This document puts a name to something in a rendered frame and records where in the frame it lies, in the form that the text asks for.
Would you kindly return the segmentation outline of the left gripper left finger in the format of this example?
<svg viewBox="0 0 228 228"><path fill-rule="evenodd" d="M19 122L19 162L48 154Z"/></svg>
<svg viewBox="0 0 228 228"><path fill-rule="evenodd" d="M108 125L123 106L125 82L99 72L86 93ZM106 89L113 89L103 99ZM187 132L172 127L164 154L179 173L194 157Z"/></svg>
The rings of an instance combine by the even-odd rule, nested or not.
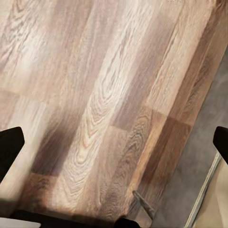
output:
<svg viewBox="0 0 228 228"><path fill-rule="evenodd" d="M20 126L0 132L0 183L25 144Z"/></svg>

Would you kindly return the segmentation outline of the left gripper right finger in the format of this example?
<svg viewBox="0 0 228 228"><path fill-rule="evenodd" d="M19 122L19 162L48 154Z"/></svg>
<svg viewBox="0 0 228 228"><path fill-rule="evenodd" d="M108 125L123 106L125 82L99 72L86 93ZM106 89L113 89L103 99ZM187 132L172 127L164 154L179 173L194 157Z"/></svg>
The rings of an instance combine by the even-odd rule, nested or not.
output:
<svg viewBox="0 0 228 228"><path fill-rule="evenodd" d="M228 165L228 128L222 126L216 128L213 144Z"/></svg>

